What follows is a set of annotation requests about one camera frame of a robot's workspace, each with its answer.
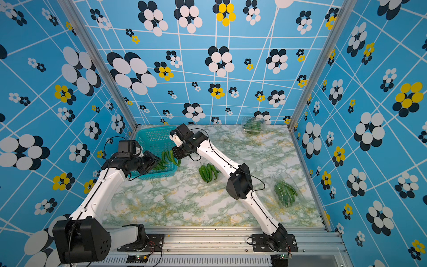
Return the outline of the green peppers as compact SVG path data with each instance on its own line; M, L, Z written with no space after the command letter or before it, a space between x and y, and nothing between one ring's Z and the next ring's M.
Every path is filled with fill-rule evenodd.
M163 152L161 153L161 161L157 163L157 165L154 167L154 170L163 171L166 169L170 169L172 164L176 167L180 167L181 160L175 158L172 150L163 150Z

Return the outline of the clear clamshell with peppers front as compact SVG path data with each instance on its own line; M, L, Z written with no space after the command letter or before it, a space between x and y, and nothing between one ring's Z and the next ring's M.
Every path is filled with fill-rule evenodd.
M216 181L221 172L213 164L202 164L198 168L201 179L206 183Z

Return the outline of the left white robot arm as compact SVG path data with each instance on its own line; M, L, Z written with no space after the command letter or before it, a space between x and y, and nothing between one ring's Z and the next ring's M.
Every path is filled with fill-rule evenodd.
M119 150L102 166L98 181L82 204L67 220L58 221L53 238L62 264L91 263L104 260L111 250L141 250L148 237L142 224L131 224L107 231L103 217L115 192L133 171L146 175L160 162L137 141L122 140Z

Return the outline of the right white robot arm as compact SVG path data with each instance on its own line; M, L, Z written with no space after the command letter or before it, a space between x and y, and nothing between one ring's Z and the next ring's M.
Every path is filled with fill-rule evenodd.
M253 175L247 164L238 164L218 150L209 138L208 133L197 128L193 132L185 124L170 132L170 139L175 143L172 148L177 159L183 159L192 154L198 154L208 160L228 179L226 191L252 213L261 226L266 245L275 252L291 252L286 238L288 232L282 223L278 222L259 199L252 184Z

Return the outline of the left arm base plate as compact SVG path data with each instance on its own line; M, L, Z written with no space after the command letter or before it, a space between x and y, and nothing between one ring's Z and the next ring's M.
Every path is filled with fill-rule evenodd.
M135 242L126 244L117 249L125 252L160 252L164 243L164 234L145 234Z

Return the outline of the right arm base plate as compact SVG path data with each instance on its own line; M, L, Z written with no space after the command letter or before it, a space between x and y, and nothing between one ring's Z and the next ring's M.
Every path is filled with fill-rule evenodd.
M252 249L254 252L272 252L275 253L276 251L271 249L267 242L266 238L263 234L252 234ZM299 251L298 244L296 242L295 236L292 234L288 234L284 245L281 249L277 251L277 253L296 253Z

